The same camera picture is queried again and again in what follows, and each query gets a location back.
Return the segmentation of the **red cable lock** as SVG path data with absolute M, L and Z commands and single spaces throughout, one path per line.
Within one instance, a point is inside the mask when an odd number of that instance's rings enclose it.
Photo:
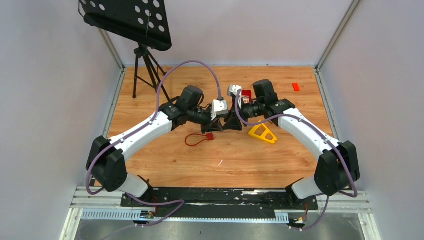
M 213 141 L 214 139 L 215 136 L 211 132 L 206 134 L 191 133 L 185 137 L 184 143 L 188 147 L 196 147 L 203 142 Z

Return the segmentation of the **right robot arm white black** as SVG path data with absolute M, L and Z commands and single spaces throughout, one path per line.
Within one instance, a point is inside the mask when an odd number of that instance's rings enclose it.
M 286 204 L 298 209 L 307 198 L 341 193 L 358 196 L 355 182 L 360 179 L 356 146 L 341 142 L 316 127 L 287 99 L 279 99 L 273 84 L 263 79 L 253 84 L 256 99 L 244 103 L 242 87 L 231 84 L 227 94 L 232 97 L 230 115 L 226 121 L 248 126 L 250 118 L 264 117 L 265 122 L 287 131 L 303 144 L 317 160 L 312 176 L 301 178 L 286 187 Z

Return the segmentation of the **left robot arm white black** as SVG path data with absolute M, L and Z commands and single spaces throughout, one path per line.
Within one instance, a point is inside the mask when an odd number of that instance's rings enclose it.
M 97 137 L 88 156 L 87 176 L 94 177 L 107 192 L 121 191 L 134 196 L 140 206 L 149 206 L 153 201 L 150 185 L 140 176 L 128 173 L 126 162 L 156 138 L 187 122 L 199 124 L 203 132 L 210 127 L 221 128 L 218 119 L 228 113 L 227 102 L 219 97 L 202 108 L 203 98 L 201 89 L 189 85 L 180 96 L 162 104 L 149 118 L 126 132 L 110 139 Z

